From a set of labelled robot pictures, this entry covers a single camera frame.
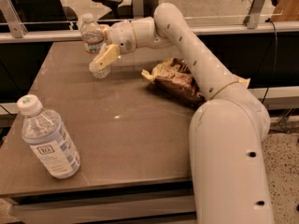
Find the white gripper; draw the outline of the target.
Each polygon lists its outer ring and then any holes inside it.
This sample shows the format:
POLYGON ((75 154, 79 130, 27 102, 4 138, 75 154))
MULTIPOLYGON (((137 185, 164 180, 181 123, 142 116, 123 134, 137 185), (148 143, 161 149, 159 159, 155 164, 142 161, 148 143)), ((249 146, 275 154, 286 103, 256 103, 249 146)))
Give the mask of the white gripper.
POLYGON ((129 21, 117 22, 110 27, 101 24, 100 28, 107 45, 100 48, 99 54, 89 64, 91 71, 103 70, 114 63, 120 53, 127 54, 136 50, 135 31, 129 21))

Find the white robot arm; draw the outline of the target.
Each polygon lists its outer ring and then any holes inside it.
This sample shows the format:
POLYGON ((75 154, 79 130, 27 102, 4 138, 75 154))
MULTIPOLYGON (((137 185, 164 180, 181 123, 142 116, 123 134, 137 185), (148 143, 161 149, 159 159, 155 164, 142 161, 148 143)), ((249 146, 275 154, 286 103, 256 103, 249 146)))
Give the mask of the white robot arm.
POLYGON ((104 29, 91 62, 97 73, 121 54, 174 45, 206 101, 189 130, 195 210, 199 224, 275 224, 261 143, 270 118, 264 105, 191 30, 179 9, 163 3, 152 17, 104 29))

